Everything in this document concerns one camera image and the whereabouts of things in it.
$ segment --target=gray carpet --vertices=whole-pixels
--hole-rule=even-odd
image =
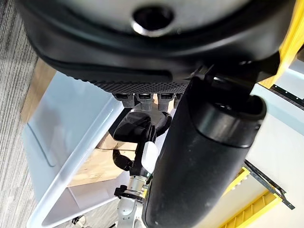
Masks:
[[[12,0],[0,0],[0,227],[25,228],[36,206],[21,133],[20,112],[37,56]],[[116,219],[117,201],[87,214],[93,228]],[[73,227],[69,222],[58,227]]]

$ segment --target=circular hole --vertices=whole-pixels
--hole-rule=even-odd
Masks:
[[[134,21],[147,31],[166,28],[173,21],[173,12],[167,7],[153,6],[138,9]]]

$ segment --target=black plastic housing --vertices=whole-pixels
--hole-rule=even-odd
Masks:
[[[193,78],[171,123],[144,205],[148,228],[198,224],[239,172],[266,115],[257,96],[234,111],[202,91]]]
[[[30,42],[55,69],[112,93],[182,93],[209,61],[255,61],[284,40],[295,0],[252,1],[222,21],[160,38],[98,26],[55,0],[16,0]]]

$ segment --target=yellow metal rail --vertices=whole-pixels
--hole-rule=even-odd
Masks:
[[[265,79],[259,84],[270,88],[283,72],[290,66],[297,52],[304,44],[304,0],[297,0],[294,6],[292,22],[283,44],[280,47],[281,63],[275,76]]]
[[[225,196],[229,191],[231,191],[233,188],[235,188],[245,177],[247,177],[250,174],[249,170],[245,167],[242,167],[241,171],[238,173],[237,177],[232,181],[231,184],[227,187],[224,194],[222,196]]]
[[[278,195],[267,190],[219,228],[244,228],[281,201]]]

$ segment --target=wooden board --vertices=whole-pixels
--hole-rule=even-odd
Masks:
[[[43,62],[42,59],[38,59],[21,111],[21,119],[24,123],[28,122],[35,112],[55,73],[55,69]]]
[[[107,133],[100,143],[96,146],[98,149],[104,149],[104,150],[113,150],[113,149],[119,149],[122,151],[135,151],[137,147],[137,143],[131,143],[131,142],[119,142],[112,138],[112,136]]]
[[[134,160],[134,151],[122,151],[120,153]],[[69,187],[89,184],[98,181],[111,180],[119,176],[123,170],[119,169],[112,159],[113,150],[94,149],[88,160],[82,165],[74,176]]]

